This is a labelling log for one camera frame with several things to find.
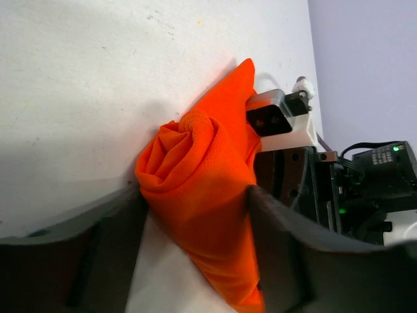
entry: wire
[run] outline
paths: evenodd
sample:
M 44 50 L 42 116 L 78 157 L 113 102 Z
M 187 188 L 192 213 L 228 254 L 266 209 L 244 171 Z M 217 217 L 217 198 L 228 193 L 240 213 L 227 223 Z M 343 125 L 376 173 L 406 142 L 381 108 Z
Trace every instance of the wire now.
M 393 143 L 397 143 L 396 142 L 360 142 L 360 143 L 356 143 L 348 148 L 346 148 L 345 150 L 342 151 L 342 153 L 340 154 L 340 157 L 343 158 L 343 156 L 346 154 L 346 152 L 349 152 L 350 150 L 354 150 L 354 149 L 376 149 L 379 147 L 384 147 L 385 145 L 391 145 Z

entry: folded cloth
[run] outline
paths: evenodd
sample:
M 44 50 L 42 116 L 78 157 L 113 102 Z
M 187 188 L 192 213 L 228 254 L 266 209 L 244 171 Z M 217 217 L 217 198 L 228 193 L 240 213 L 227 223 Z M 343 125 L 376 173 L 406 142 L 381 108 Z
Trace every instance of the folded cloth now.
M 262 313 L 244 191 L 261 148 L 246 122 L 255 69 L 247 59 L 182 117 L 163 125 L 137 160 L 142 195 L 158 221 L 240 313 Z

